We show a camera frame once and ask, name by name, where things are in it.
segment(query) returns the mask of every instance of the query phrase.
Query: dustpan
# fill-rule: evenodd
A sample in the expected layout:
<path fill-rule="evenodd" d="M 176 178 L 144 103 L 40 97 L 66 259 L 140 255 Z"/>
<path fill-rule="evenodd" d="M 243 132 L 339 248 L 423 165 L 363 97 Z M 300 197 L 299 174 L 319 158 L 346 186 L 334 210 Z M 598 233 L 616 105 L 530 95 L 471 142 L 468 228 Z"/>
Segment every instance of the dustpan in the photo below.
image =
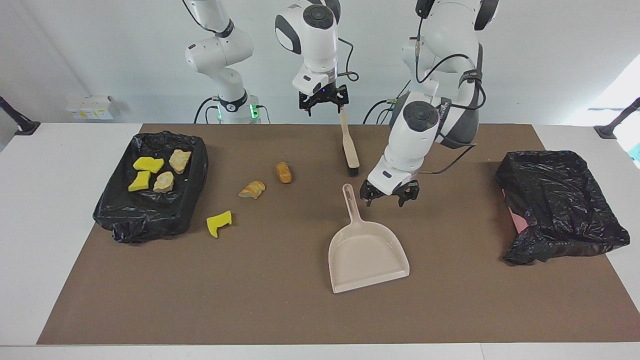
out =
<path fill-rule="evenodd" d="M 400 241 L 386 226 L 360 218 L 351 184 L 342 187 L 351 223 L 331 240 L 329 274 L 334 293 L 409 276 Z"/>

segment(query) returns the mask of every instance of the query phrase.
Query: brown tabletop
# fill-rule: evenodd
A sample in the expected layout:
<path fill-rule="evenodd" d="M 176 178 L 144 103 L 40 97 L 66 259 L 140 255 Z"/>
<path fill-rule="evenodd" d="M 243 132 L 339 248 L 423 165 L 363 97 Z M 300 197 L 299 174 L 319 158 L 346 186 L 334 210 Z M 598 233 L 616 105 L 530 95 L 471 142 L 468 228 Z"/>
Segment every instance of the brown tabletop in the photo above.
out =
<path fill-rule="evenodd" d="M 141 132 L 162 130 L 207 144 L 209 177 L 190 230 L 132 246 L 94 227 L 38 344 L 640 341 L 640 315 L 606 256 L 519 267 L 500 259 L 516 232 L 494 175 L 508 151 L 543 149 L 531 126 L 481 126 L 479 146 L 450 171 L 420 177 L 418 200 L 402 209 L 395 197 L 361 202 L 365 220 L 395 232 L 411 275 L 338 295 L 327 251 L 349 222 L 341 187 L 360 187 L 388 127 L 351 128 L 356 178 L 347 176 L 339 126 Z M 435 145 L 425 168 L 456 156 Z M 278 181 L 280 161 L 293 184 Z M 262 197 L 238 198 L 253 180 L 266 183 Z M 234 223 L 215 240 L 205 219 L 226 210 Z"/>

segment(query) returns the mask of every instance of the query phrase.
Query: black plastic bag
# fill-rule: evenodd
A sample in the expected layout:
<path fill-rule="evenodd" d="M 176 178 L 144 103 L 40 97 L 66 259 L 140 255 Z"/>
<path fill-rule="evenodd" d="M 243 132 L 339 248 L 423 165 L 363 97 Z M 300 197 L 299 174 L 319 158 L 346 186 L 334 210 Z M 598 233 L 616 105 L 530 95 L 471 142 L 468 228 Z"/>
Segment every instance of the black plastic bag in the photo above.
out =
<path fill-rule="evenodd" d="M 510 152 L 496 175 L 507 205 L 528 224 L 503 257 L 508 263 L 595 256 L 629 244 L 627 230 L 578 154 Z"/>
<path fill-rule="evenodd" d="M 175 149 L 191 151 L 191 158 L 182 175 L 169 165 Z M 128 187 L 138 171 L 133 163 L 142 156 L 164 159 L 164 166 L 152 174 L 149 190 L 129 192 Z M 189 229 L 200 192 L 207 179 L 209 157 L 207 148 L 197 136 L 177 135 L 169 131 L 158 134 L 138 134 L 133 137 L 116 167 L 98 204 L 93 219 L 106 230 L 113 231 L 119 243 L 143 243 L 165 236 L 182 234 Z M 175 176 L 173 190 L 154 193 L 156 177 L 171 171 Z"/>

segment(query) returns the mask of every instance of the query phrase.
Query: white robotic arm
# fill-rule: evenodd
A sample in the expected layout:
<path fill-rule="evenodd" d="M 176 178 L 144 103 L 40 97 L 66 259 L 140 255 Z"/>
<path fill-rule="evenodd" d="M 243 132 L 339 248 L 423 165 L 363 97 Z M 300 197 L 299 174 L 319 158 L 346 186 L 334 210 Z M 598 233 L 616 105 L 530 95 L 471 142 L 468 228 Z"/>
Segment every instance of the white robotic arm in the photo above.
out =
<path fill-rule="evenodd" d="M 339 0 L 298 0 L 275 19 L 280 45 L 304 58 L 292 83 L 309 115 L 319 102 L 333 102 L 338 109 L 349 103 L 346 86 L 335 87 L 339 22 Z"/>
<path fill-rule="evenodd" d="M 253 54 L 251 38 L 235 27 L 219 0 L 188 2 L 194 20 L 215 34 L 189 46 L 186 59 L 193 70 L 209 76 L 216 84 L 221 121 L 235 124 L 259 122 L 253 108 L 257 105 L 257 98 L 244 89 L 240 73 L 228 68 Z"/>
<path fill-rule="evenodd" d="M 483 3 L 492 10 L 488 20 L 477 15 L 487 17 Z M 484 96 L 483 52 L 475 30 L 478 21 L 486 21 L 484 28 L 493 18 L 496 6 L 497 0 L 419 1 L 426 36 L 410 39 L 403 48 L 412 83 L 409 93 L 397 100 L 384 155 L 360 189 L 367 205 L 385 195 L 397 195 L 400 206 L 415 200 L 420 190 L 415 178 L 433 142 L 452 149 L 472 145 L 478 129 L 476 110 L 481 93 Z M 455 99 L 438 96 L 436 69 L 458 74 Z"/>

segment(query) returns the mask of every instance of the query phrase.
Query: yellow curved object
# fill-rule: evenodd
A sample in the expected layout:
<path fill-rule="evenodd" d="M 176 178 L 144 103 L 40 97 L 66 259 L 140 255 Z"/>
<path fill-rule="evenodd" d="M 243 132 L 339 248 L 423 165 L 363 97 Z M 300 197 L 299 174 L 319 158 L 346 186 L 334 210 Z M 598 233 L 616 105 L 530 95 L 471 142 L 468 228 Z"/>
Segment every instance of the yellow curved object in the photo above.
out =
<path fill-rule="evenodd" d="M 136 179 L 129 185 L 130 192 L 137 192 L 138 190 L 146 190 L 149 188 L 149 179 L 151 173 L 148 171 L 139 171 Z"/>
<path fill-rule="evenodd" d="M 151 171 L 154 174 L 157 174 L 163 166 L 164 159 L 154 159 L 148 156 L 139 158 L 135 163 L 133 163 L 134 169 L 140 171 Z"/>
<path fill-rule="evenodd" d="M 231 210 L 207 219 L 207 227 L 214 238 L 218 238 L 218 229 L 224 225 L 231 225 Z"/>

